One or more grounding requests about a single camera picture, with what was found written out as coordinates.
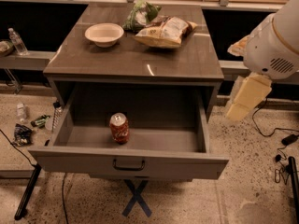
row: red can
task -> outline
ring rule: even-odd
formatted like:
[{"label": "red can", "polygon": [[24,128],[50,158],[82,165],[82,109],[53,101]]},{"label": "red can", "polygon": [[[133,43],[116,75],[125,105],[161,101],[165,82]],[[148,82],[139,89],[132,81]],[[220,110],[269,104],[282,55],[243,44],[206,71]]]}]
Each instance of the red can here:
[{"label": "red can", "polygon": [[109,126],[115,142],[122,145],[129,141],[129,122],[125,115],[122,113],[114,114],[110,119]]}]

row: drawer handle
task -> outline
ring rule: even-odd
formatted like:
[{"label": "drawer handle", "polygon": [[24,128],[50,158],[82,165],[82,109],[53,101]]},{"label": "drawer handle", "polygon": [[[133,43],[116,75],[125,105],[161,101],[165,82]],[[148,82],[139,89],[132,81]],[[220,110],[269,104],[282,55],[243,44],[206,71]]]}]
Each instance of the drawer handle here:
[{"label": "drawer handle", "polygon": [[113,161],[113,167],[116,170],[122,170],[122,171],[141,171],[144,169],[144,166],[146,165],[146,163],[144,161],[141,162],[141,167],[139,168],[126,168],[126,167],[119,167],[116,165],[116,160]]}]

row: concrete floor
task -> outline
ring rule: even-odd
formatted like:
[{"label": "concrete floor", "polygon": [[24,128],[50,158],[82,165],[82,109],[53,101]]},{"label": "concrete floor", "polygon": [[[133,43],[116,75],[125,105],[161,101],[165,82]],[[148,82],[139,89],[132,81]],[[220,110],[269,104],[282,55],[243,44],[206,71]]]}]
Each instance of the concrete floor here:
[{"label": "concrete floor", "polygon": [[[39,115],[51,115],[55,98],[49,88],[28,86],[13,95],[12,88],[1,86],[0,101],[0,129],[13,139],[19,101],[28,106],[28,120],[32,120]],[[274,157],[277,148],[283,147],[281,139],[289,132],[276,131],[271,137],[262,137],[254,128],[251,116],[240,122],[225,119],[223,104],[220,99],[208,124],[211,152],[230,157],[219,180],[150,181],[141,196],[152,211],[151,216],[147,217],[136,203],[125,217],[122,212],[132,193],[123,180],[67,174],[64,198],[69,223],[296,223],[291,179],[287,184],[282,180],[275,182],[275,170],[280,164],[274,162]],[[271,133],[276,127],[299,130],[298,105],[295,101],[270,101],[256,114],[256,122],[264,133]],[[34,131],[33,146],[42,146],[50,135],[45,129]],[[283,151],[297,158],[298,145],[296,142]],[[0,135],[0,148],[0,170],[31,169],[3,135]],[[28,154],[26,148],[21,150]],[[14,216],[28,180],[0,179],[0,223],[66,223],[63,178],[64,174],[42,171],[27,205],[28,213],[19,221]],[[137,188],[140,181],[133,183]]]}]

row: plastic bottle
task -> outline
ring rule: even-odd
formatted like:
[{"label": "plastic bottle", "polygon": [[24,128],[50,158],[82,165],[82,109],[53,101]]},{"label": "plastic bottle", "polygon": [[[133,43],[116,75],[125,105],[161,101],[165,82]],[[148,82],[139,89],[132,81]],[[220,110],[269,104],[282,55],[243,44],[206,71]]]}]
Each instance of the plastic bottle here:
[{"label": "plastic bottle", "polygon": [[21,123],[25,122],[27,118],[27,114],[26,114],[26,106],[24,103],[17,104],[17,117]]},{"label": "plastic bottle", "polygon": [[12,44],[15,46],[16,50],[18,51],[19,55],[27,55],[29,54],[25,44],[23,43],[20,35],[13,30],[13,28],[8,28],[9,31],[9,38]]}]

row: power cord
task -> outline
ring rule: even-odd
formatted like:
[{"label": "power cord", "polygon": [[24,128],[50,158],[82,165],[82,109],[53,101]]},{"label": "power cord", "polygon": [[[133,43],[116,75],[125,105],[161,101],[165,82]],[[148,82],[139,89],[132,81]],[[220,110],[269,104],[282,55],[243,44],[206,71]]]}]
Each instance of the power cord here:
[{"label": "power cord", "polygon": [[[264,134],[264,133],[261,131],[261,129],[259,128],[258,124],[256,123],[256,121],[255,121],[255,119],[254,119],[254,116],[256,115],[256,113],[257,113],[258,111],[260,111],[262,108],[265,107],[265,105],[267,104],[267,101],[268,101],[268,99],[266,98],[265,101],[264,101],[264,103],[263,103],[257,110],[255,110],[254,113],[252,114],[252,121],[253,121],[253,123],[254,123],[254,125],[255,125],[255,129],[258,131],[258,133],[259,133],[261,136],[263,136],[263,137],[271,137],[271,136],[275,133],[275,131],[290,131],[290,132],[298,132],[298,133],[299,133],[299,130],[287,129],[287,128],[275,128],[275,129],[273,130],[273,132],[271,132],[270,134]],[[292,141],[292,142],[297,141],[297,140],[298,140],[298,137],[299,137],[299,135],[295,135],[295,134],[291,134],[290,136],[292,136],[292,138],[289,138],[290,140],[288,140],[288,141]]]},{"label": "power cord", "polygon": [[25,157],[25,159],[27,159],[30,163],[31,166],[33,166],[34,168],[36,168],[36,165],[35,164],[32,164],[30,159],[23,153],[21,152],[18,148],[15,147],[15,145],[8,139],[7,135],[0,129],[0,132],[2,133],[2,135],[8,140],[8,142],[12,145],[13,148],[15,148],[18,152],[20,152],[23,157]]},{"label": "power cord", "polygon": [[63,197],[63,207],[64,207],[65,221],[66,221],[66,224],[68,224],[68,217],[67,217],[65,201],[64,201],[64,183],[65,183],[65,180],[66,180],[66,176],[67,176],[67,173],[64,174],[63,185],[62,185],[62,197]]}]

